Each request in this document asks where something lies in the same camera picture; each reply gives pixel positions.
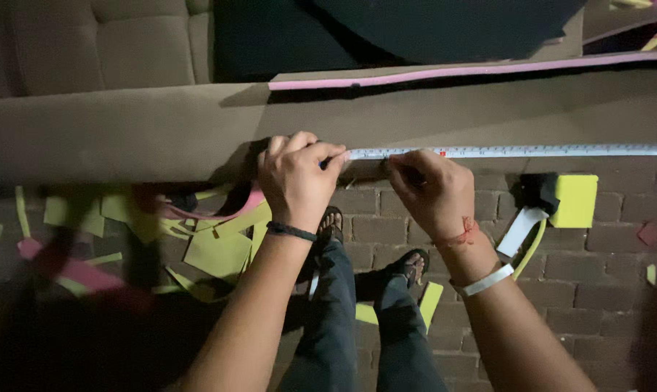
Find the measuring tape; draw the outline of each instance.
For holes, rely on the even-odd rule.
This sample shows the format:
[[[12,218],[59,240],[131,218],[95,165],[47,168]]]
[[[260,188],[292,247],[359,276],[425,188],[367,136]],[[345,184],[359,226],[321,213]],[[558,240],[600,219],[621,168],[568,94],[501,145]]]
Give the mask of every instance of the measuring tape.
[[[385,159],[392,154],[419,150],[409,148],[358,148],[350,159]],[[520,158],[537,156],[657,156],[657,144],[566,144],[563,146],[430,147],[447,158]]]

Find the couch cushion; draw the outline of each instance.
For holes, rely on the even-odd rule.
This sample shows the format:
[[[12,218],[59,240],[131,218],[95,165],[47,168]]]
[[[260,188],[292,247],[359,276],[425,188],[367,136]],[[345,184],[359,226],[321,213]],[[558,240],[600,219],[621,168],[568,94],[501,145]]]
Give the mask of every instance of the couch cushion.
[[[184,0],[91,0],[97,21],[149,16],[188,16]]]
[[[211,13],[191,16],[188,20],[188,35],[191,40],[191,58],[195,83],[210,83],[213,75],[214,61],[212,45],[215,42],[214,19]]]
[[[101,24],[97,48],[107,89],[193,85],[188,16]]]
[[[29,95],[103,90],[97,27],[16,30],[16,50]]]

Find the leg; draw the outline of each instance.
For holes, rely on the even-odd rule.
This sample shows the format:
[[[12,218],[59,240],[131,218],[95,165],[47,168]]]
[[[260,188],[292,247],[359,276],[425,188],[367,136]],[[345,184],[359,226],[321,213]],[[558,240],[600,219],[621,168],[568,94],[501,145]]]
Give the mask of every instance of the leg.
[[[423,317],[406,278],[395,274],[388,279],[375,302],[381,339],[377,390],[447,391],[435,368]]]
[[[353,391],[357,381],[355,281],[339,241],[330,241],[304,335],[281,381],[281,391]]]

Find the black fabric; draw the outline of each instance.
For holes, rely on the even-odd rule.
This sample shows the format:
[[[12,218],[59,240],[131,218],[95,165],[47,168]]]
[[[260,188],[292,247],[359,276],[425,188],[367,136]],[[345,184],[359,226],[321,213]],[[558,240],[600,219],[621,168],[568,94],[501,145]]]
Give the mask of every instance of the black fabric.
[[[585,0],[222,0],[214,82],[278,73],[527,58]]]
[[[585,0],[315,0],[372,44],[420,64],[528,58]]]
[[[556,199],[558,180],[558,173],[522,174],[519,177],[519,194],[515,200],[522,206],[539,207],[550,216],[554,215],[560,203]]]

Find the white foam block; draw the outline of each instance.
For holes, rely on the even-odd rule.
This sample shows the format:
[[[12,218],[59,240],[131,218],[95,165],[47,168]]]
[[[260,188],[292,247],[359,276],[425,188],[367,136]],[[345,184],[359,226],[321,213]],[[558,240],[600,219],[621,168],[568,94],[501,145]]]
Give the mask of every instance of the white foam block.
[[[510,226],[507,234],[503,237],[500,245],[498,245],[498,252],[507,256],[514,256],[522,245],[522,242],[527,238],[529,231],[542,219],[549,218],[549,214],[545,213],[540,208],[524,207],[522,211],[517,214],[515,222]]]

